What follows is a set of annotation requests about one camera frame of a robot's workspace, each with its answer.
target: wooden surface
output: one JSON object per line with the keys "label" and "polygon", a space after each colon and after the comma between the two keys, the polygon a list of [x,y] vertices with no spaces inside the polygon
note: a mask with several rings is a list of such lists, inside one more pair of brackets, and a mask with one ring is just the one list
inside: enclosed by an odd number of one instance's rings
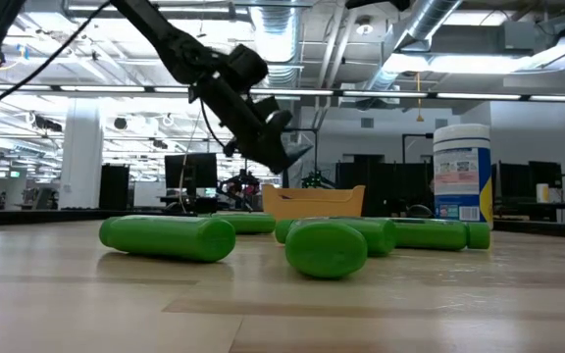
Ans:
{"label": "wooden surface", "polygon": [[270,235],[201,265],[112,252],[99,225],[0,227],[0,352],[565,353],[565,238],[396,250],[326,281]]}

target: white column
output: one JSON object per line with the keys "label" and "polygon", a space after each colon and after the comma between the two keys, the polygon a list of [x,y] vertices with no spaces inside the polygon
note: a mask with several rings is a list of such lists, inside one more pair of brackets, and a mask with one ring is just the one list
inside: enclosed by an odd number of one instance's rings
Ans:
{"label": "white column", "polygon": [[27,169],[11,168],[6,182],[6,210],[21,210],[27,184]]}
{"label": "white column", "polygon": [[71,98],[65,125],[60,208],[99,206],[104,123],[98,99]]}

